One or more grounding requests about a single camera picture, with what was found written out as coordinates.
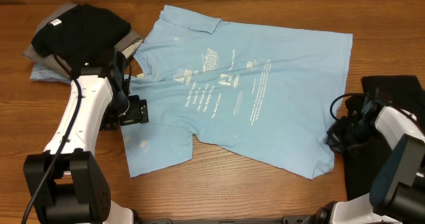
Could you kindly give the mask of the light blue printed t-shirt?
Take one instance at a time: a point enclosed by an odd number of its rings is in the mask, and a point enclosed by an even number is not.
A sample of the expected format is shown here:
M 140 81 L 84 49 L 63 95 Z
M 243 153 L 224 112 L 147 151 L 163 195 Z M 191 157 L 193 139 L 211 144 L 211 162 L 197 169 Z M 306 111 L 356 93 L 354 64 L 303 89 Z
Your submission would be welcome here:
M 223 21 L 165 6 L 135 59 L 149 121 L 122 127 L 132 177 L 193 157 L 193 139 L 313 179 L 333 169 L 329 108 L 353 36 Z

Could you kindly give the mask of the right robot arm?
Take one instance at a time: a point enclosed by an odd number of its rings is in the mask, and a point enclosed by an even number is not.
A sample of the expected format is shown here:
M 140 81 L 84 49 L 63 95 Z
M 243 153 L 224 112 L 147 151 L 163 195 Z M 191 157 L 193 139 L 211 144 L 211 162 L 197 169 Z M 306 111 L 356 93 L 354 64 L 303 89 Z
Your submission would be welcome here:
M 370 192 L 328 203 L 296 223 L 423 223 L 424 132 L 415 115 L 368 96 L 356 125 L 380 132 L 392 150 Z

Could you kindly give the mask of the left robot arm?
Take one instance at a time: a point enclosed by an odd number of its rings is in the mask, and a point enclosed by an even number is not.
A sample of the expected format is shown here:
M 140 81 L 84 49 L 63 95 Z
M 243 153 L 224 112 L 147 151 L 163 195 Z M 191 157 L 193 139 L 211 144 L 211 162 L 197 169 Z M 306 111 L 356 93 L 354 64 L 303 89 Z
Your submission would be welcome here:
M 60 124 L 41 154 L 27 156 L 23 172 L 31 194 L 22 223 L 34 210 L 40 223 L 141 223 L 134 209 L 112 200 L 95 159 L 102 130 L 149 121 L 147 102 L 130 95 L 131 65 L 117 49 L 71 68 L 71 91 Z

